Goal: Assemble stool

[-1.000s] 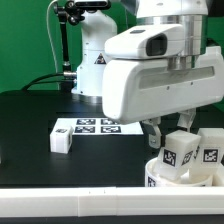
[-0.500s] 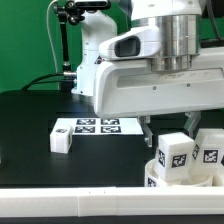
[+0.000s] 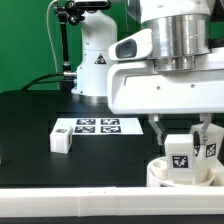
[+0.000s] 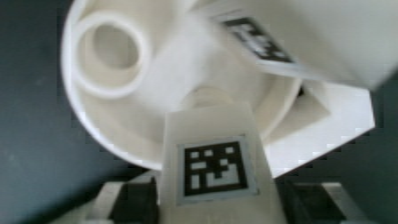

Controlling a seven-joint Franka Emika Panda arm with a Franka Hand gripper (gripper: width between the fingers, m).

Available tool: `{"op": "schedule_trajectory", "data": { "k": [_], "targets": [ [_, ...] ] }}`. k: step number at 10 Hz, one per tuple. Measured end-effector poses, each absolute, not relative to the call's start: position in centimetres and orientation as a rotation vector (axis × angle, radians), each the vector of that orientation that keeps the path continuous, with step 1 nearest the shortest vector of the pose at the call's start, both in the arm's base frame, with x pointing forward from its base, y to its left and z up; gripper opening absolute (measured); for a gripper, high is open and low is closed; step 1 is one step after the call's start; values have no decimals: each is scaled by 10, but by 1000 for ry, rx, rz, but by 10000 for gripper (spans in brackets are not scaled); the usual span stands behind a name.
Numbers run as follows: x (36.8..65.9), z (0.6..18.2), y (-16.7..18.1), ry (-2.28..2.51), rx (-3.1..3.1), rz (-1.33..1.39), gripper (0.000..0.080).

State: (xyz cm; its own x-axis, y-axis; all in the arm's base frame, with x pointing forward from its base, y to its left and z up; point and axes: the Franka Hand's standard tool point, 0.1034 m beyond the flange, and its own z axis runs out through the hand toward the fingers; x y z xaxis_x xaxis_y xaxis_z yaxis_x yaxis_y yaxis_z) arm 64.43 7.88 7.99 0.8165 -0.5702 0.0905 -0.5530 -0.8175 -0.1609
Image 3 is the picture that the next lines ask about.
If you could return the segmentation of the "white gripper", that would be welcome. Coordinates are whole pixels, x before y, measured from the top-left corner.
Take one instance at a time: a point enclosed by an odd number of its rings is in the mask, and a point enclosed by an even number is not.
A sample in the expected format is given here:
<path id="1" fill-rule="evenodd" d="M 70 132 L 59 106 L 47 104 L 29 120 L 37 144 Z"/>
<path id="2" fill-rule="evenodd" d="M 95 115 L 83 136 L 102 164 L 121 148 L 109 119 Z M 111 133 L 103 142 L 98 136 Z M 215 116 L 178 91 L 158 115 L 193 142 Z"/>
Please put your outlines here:
<path id="1" fill-rule="evenodd" d="M 154 49 L 149 28 L 109 47 L 115 64 L 107 76 L 108 106 L 115 114 L 149 114 L 159 145 L 165 129 L 158 114 L 198 113 L 201 127 L 193 135 L 200 148 L 207 140 L 210 113 L 224 112 L 224 47 L 198 56 L 191 70 L 167 72 L 155 70 Z"/>

